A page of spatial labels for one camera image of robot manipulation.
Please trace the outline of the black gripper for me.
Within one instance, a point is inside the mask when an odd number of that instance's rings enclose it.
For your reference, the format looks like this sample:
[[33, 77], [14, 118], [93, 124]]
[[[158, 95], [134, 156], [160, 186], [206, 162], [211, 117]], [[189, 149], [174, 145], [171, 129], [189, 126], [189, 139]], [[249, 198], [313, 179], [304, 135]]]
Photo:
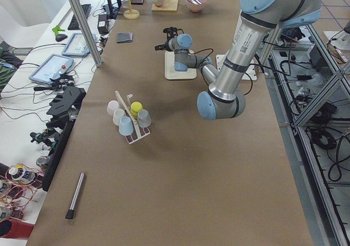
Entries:
[[156, 45], [154, 47], [155, 51], [172, 51], [171, 49], [171, 39], [175, 38], [178, 36], [178, 31], [182, 31], [184, 33], [182, 28], [177, 28], [177, 27], [167, 27], [163, 29], [163, 33], [166, 34], [166, 42], [164, 44]]

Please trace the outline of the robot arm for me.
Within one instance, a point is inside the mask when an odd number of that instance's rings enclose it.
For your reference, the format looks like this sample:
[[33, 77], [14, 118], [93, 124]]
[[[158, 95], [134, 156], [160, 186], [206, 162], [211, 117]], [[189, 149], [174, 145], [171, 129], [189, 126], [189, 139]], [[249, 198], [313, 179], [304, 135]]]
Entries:
[[174, 52], [174, 68], [184, 72], [196, 68], [209, 83], [197, 97], [197, 109], [207, 120], [234, 118], [243, 113], [246, 101], [237, 88], [266, 33], [276, 27], [292, 28], [316, 22], [321, 0], [240, 0], [241, 24], [220, 70], [210, 57], [190, 54], [192, 38], [177, 35], [173, 27], [164, 44], [155, 50]]

